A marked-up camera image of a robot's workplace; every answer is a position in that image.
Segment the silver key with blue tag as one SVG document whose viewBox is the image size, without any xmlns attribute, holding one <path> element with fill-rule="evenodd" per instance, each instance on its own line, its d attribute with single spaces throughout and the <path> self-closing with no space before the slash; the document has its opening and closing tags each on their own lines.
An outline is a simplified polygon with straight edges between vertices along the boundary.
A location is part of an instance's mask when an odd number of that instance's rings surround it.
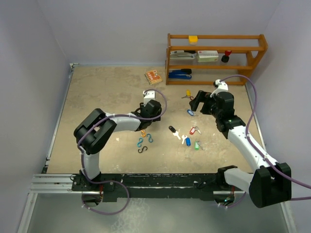
<svg viewBox="0 0 311 233">
<path fill-rule="evenodd" d="M 192 110 L 188 109 L 187 110 L 188 114 L 192 117 L 197 116 L 197 114 L 195 114 Z"/>
</svg>

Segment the silver key with yellow tag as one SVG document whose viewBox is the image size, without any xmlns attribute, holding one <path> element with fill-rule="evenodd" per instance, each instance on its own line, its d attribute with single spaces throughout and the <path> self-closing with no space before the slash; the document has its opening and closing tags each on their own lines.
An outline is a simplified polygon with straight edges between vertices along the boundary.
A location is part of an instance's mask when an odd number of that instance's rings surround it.
<svg viewBox="0 0 311 233">
<path fill-rule="evenodd" d="M 189 90 L 186 90 L 186 95 L 182 97 L 182 99 L 184 98 L 188 98 L 190 99 L 191 98 L 191 92 Z"/>
</svg>

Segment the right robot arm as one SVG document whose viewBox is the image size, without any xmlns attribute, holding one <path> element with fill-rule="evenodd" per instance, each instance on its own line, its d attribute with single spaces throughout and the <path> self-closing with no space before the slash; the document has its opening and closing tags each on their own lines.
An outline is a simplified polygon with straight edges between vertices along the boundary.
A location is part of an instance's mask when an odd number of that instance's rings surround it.
<svg viewBox="0 0 311 233">
<path fill-rule="evenodd" d="M 243 155 L 252 168 L 249 174 L 232 166 L 220 169 L 222 175 L 216 178 L 221 190 L 232 185 L 246 192 L 258 208 L 289 201 L 292 198 L 292 184 L 286 177 L 291 176 L 287 163 L 272 158 L 246 130 L 246 124 L 235 115 L 234 96 L 225 91 L 212 94 L 198 91 L 190 101 L 192 111 L 203 103 L 201 113 L 215 118 L 216 127 Z"/>
</svg>

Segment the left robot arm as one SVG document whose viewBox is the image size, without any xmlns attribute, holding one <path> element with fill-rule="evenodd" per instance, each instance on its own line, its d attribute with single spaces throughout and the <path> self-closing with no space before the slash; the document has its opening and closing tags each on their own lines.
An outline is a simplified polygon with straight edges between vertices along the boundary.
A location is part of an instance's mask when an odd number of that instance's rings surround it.
<svg viewBox="0 0 311 233">
<path fill-rule="evenodd" d="M 160 121 L 162 106 L 156 100 L 128 114 L 109 114 L 100 108 L 94 109 L 74 130 L 77 147 L 81 152 L 83 185 L 95 190 L 100 185 L 99 155 L 112 133 L 145 130 L 152 122 Z"/>
</svg>

